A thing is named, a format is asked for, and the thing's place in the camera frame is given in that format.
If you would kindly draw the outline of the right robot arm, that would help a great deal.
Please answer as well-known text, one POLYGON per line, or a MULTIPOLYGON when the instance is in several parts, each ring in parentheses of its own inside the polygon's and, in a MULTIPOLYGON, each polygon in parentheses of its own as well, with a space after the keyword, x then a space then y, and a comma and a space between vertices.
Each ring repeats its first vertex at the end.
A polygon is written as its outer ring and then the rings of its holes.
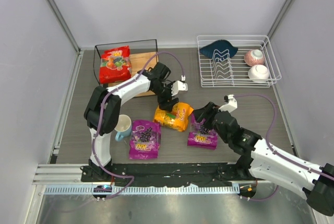
POLYGON ((194 111, 195 120, 203 123, 240 157, 240 172, 270 181, 301 198, 315 211, 333 216, 333 165, 323 167, 281 150, 260 135, 241 127, 228 105, 213 102, 194 111))

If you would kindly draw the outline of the orange candy bag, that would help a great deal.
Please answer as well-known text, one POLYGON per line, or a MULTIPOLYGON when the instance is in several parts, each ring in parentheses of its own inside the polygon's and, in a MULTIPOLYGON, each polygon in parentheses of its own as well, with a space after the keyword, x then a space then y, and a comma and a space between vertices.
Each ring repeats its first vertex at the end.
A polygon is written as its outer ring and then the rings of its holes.
POLYGON ((161 110, 157 107, 153 121, 159 123, 161 126, 184 132, 188 127, 188 118, 193 110, 189 104, 184 102, 175 104, 171 112, 161 110))

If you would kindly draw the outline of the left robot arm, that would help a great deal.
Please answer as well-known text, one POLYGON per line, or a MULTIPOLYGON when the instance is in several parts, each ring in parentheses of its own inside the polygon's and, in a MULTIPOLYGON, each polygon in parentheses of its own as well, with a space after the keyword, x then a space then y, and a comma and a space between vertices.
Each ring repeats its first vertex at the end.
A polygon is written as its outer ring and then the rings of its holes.
POLYGON ((142 69, 135 76, 114 86, 110 90, 97 86, 88 102, 84 118, 90 128, 92 138, 92 153, 86 166, 98 176, 107 174, 106 169, 111 165, 110 135, 116 128, 121 106, 140 93, 152 91, 156 96, 159 108, 172 111, 178 103, 178 84, 185 84, 185 72, 181 80, 164 82, 171 73, 170 69, 158 62, 153 68, 142 69))

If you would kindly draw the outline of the red candy bag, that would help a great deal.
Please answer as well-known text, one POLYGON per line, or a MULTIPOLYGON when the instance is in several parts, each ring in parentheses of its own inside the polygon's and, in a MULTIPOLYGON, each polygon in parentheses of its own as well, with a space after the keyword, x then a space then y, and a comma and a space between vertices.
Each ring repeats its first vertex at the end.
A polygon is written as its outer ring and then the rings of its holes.
POLYGON ((130 48, 128 45, 105 50, 99 69, 100 84, 126 81, 132 77, 130 48))

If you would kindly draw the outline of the purple candy bag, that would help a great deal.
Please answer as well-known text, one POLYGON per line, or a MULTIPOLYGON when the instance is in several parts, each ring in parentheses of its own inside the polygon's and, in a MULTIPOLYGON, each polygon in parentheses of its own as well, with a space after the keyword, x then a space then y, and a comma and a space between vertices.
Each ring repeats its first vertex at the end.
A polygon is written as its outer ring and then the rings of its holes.
POLYGON ((135 120, 132 124, 129 159, 157 159, 161 143, 161 126, 146 120, 135 120))
POLYGON ((204 120, 196 122, 195 116, 191 114, 191 127, 188 134, 187 145, 215 150, 218 144, 218 134, 213 129, 204 126, 204 120))

